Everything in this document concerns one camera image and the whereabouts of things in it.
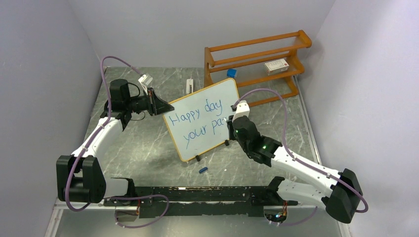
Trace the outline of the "yellow framed whiteboard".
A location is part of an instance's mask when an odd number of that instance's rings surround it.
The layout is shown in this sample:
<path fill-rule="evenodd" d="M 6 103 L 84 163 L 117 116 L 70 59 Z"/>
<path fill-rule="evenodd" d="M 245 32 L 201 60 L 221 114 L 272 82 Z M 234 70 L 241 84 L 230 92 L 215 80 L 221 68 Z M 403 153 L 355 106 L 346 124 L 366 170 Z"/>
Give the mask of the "yellow framed whiteboard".
<path fill-rule="evenodd" d="M 238 99 L 236 82 L 228 78 L 170 103 L 174 111 L 165 113 L 164 120 L 181 161 L 228 140 L 226 121 Z"/>

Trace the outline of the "blue marker cap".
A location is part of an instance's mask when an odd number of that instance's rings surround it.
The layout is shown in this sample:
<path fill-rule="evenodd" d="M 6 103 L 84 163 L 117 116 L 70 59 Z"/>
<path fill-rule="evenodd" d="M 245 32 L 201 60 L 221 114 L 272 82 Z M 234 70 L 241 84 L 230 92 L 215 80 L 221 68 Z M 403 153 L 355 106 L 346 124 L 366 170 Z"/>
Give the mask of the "blue marker cap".
<path fill-rule="evenodd" d="M 204 168 L 202 168 L 202 169 L 199 170 L 199 173 L 201 174 L 201 173 L 203 173 L 203 172 L 205 172 L 207 170 L 208 170 L 208 168 L 207 167 L 204 167 Z"/>

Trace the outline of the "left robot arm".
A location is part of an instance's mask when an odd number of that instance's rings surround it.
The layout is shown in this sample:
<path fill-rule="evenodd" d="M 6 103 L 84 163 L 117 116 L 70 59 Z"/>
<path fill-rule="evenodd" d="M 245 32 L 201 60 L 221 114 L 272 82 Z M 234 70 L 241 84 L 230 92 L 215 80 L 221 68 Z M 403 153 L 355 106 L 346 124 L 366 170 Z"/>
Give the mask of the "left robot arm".
<path fill-rule="evenodd" d="M 111 81 L 109 92 L 111 101 L 105 103 L 94 131 L 71 155 L 62 155 L 56 162 L 60 201 L 99 203 L 110 197 L 117 197 L 124 205 L 136 201 L 133 180 L 106 178 L 99 160 L 125 130 L 133 113 L 148 112 L 156 116 L 174 111 L 174 107 L 159 98 L 151 87 L 144 89 L 143 95 L 131 96 L 125 79 Z"/>

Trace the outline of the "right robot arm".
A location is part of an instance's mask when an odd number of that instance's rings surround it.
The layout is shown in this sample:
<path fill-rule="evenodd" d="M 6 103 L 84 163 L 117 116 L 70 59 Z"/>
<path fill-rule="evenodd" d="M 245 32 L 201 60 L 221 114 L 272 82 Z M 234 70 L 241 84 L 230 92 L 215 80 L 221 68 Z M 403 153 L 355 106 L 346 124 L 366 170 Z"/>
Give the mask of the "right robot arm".
<path fill-rule="evenodd" d="M 299 201 L 325 209 L 335 220 L 349 224 L 355 213 L 365 213 L 368 205 L 354 171 L 327 168 L 291 151 L 283 142 L 263 136 L 247 116 L 230 116 L 229 138 L 239 143 L 249 159 L 292 173 L 304 183 L 284 179 L 267 190 L 271 204 Z"/>

